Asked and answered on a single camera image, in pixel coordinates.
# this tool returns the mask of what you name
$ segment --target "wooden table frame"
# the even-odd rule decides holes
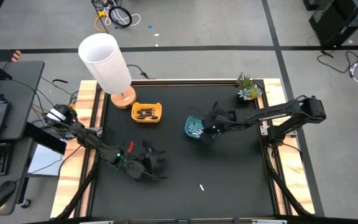
[[[285,95],[281,85],[281,81],[278,78],[268,78],[263,79],[265,85],[265,101],[267,101],[269,106],[277,105],[280,103],[285,103]],[[222,83],[234,83],[235,79],[213,79],[213,80],[134,80],[132,82],[135,86],[152,86],[152,85],[183,85],[183,84],[197,84],[197,85],[222,85]],[[85,126],[94,126],[100,127],[103,123],[103,108],[107,103],[107,98],[102,90],[97,90],[96,81],[82,81],[80,85],[80,90],[78,93],[78,99],[76,103],[76,111],[78,113],[78,119]],[[262,97],[258,98],[259,108],[264,107],[264,99]],[[288,118],[278,118],[272,121],[272,124],[279,125],[283,123]],[[286,137],[286,144],[289,144],[293,147],[298,146],[297,138]],[[71,140],[67,144],[65,158],[68,157],[79,145],[75,140]],[[310,189],[308,182],[310,184],[316,185],[314,176],[307,179],[305,175],[305,170],[303,167],[303,161],[301,160],[300,154],[296,149],[282,145],[278,147],[279,156],[272,158],[273,166],[278,171],[278,174],[284,176],[285,183],[290,189],[291,193],[295,198],[302,204],[302,206],[309,211],[310,213],[316,212],[318,215],[323,216],[323,209],[319,195],[310,194]],[[63,165],[61,170],[61,175],[58,181],[58,187],[55,195],[55,201],[53,203],[53,208],[51,212],[51,217],[56,217],[59,213],[63,211],[66,205],[74,196],[75,192],[78,190],[80,182],[83,181],[87,172],[89,172],[95,158],[95,151],[85,152],[84,149],[78,150],[74,155],[70,157]],[[288,204],[287,200],[283,198],[280,188],[275,184],[275,196],[277,199],[278,208],[277,213],[281,215],[296,215],[296,212]],[[85,217],[89,215],[89,200],[92,197],[90,194],[93,185],[88,186],[86,192],[83,194],[80,204],[80,210],[75,210],[71,217]]]

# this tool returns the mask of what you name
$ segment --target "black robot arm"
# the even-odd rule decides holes
[[[105,144],[100,140],[96,131],[85,128],[78,121],[75,110],[67,105],[55,105],[44,117],[52,127],[72,134],[76,137],[79,145],[87,149],[95,149],[110,166],[117,170],[122,168],[135,180],[145,175],[153,179],[166,179],[166,177],[157,175],[160,170],[159,165],[163,164],[152,163],[152,166],[150,165],[151,160],[163,161],[157,156],[161,154],[160,151],[150,151],[145,147],[143,154],[128,157],[127,151],[122,150],[120,145]]]
[[[269,143],[282,141],[287,133],[290,133],[306,123],[320,123],[326,119],[323,104],[314,96],[304,95],[280,105],[269,106],[249,113],[244,109],[224,111],[214,105],[207,119],[203,119],[204,133],[217,134],[228,131],[240,131],[249,128],[259,121],[271,120],[290,116],[279,126],[271,126],[267,129]]]
[[[276,181],[284,196],[286,196],[289,203],[299,215],[311,215],[311,213],[306,211],[301,203],[296,200],[282,178],[277,174],[277,171],[270,161],[267,148],[269,146],[282,144],[288,133],[302,127],[306,123],[317,124],[324,121],[326,119],[326,114],[320,100],[317,100],[314,96],[311,98],[299,96],[287,103],[263,108],[253,113],[246,112],[242,109],[224,111],[219,109],[217,103],[215,103],[212,111],[207,114],[207,118],[202,119],[204,127],[203,134],[209,136],[209,138],[206,139],[209,140],[214,138],[217,133],[243,130],[257,124],[259,121],[271,120],[284,116],[290,116],[290,118],[278,126],[270,126],[267,128],[263,150],[267,172],[269,176]]]

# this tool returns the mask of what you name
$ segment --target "wooden lamp base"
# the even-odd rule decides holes
[[[136,101],[136,92],[130,86],[124,93],[111,95],[111,101],[120,109],[130,108]]]

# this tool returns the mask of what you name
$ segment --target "lamp shade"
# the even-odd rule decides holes
[[[116,95],[130,87],[131,75],[112,35],[87,37],[78,47],[78,55],[106,93]]]

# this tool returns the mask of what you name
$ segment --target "cable bundle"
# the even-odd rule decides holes
[[[104,32],[103,30],[99,29],[96,26],[96,23],[98,19],[102,22],[102,25],[104,27],[104,30],[108,33],[106,26],[110,26],[111,24],[115,25],[116,28],[126,28],[126,27],[133,27],[139,24],[141,17],[139,14],[133,14],[131,15],[130,12],[121,6],[122,0],[119,2],[119,5],[117,4],[118,0],[92,0],[93,6],[98,13],[98,17],[96,18],[94,22],[95,29],[99,32]],[[125,18],[122,18],[119,11],[124,12],[124,14],[127,16]],[[132,24],[132,16],[138,16],[139,20]]]

